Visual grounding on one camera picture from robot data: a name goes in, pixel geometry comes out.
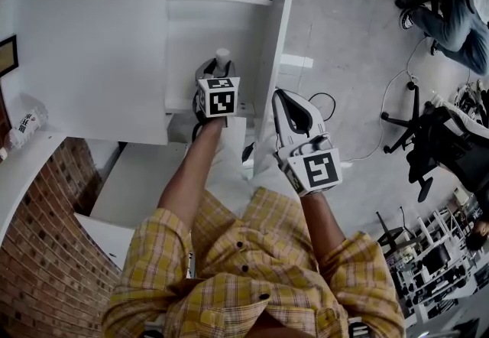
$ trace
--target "yellow plaid shirt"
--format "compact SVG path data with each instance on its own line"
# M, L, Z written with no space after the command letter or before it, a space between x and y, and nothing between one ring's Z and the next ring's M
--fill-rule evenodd
M361 317L375 336L404 336L380 246L365 234L316 261L299 203L264 188L238 219L205 192L190 234L158 209L134 233L121 281L102 319L105 336L134 337L164 318L164 336L245 336L266 310L313 336L347 337Z

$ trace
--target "box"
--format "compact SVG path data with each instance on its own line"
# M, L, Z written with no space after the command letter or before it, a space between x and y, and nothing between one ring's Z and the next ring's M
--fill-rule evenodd
M236 115L239 77L198 80L199 106L206 118Z

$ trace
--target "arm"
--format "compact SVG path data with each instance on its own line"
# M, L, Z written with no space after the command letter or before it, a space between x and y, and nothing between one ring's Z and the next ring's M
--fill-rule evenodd
M311 236L314 255L320 261L345 240L328 201L322 193L306 195L300 199Z
M217 118L203 126L158 202L158 208L175 214L188 230L196 218L223 125L224 119Z
M345 239L321 193L301 202L319 271L338 302L376 336L404 336L403 314L381 247L362 233Z
M158 209L136 228L110 306L102 318L105 336L133 337L178 297L186 277L193 220L223 125L205 125L161 195Z

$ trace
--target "white cable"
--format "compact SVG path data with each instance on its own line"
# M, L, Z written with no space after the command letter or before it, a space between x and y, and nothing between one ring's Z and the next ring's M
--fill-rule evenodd
M342 160L342 163L351 163L353 161L360 161L360 160L365 160L366 158L369 158L371 155L373 155L377 149L382 145L382 138L384 137L384 127L382 126L382 118L381 118L381 115L382 115L382 112L384 112L384 103L385 103L385 98L387 96L387 91L389 90L389 87L390 85L395 81L397 80L397 78L403 74L403 73L406 73L410 80L413 82L413 83L416 83L416 81L418 81L418 77L414 76L411 72L410 72L410 62L411 62L411 59L413 58L416 50L418 49L419 45L425 40L427 39L427 37L424 37L423 39L421 39L418 44L414 47L414 51L411 53L410 55L410 58L407 60L407 64L406 64L406 69L404 70L401 70L388 84L387 84L387 88L385 89L384 91L384 97L382 98L382 106L381 106L381 113L379 115L379 126L381 127L381 138L379 139L379 143L377 144L377 146L375 147L375 149L370 152L369 154L367 154L366 156L362 157L362 158L351 158L350 160Z

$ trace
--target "chair wheel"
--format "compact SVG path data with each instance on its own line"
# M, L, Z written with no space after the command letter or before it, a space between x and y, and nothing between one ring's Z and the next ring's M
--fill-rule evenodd
M394 4L396 4L396 6L399 8L399 9L405 9L406 7L406 2L404 2L403 0L396 0L394 2Z

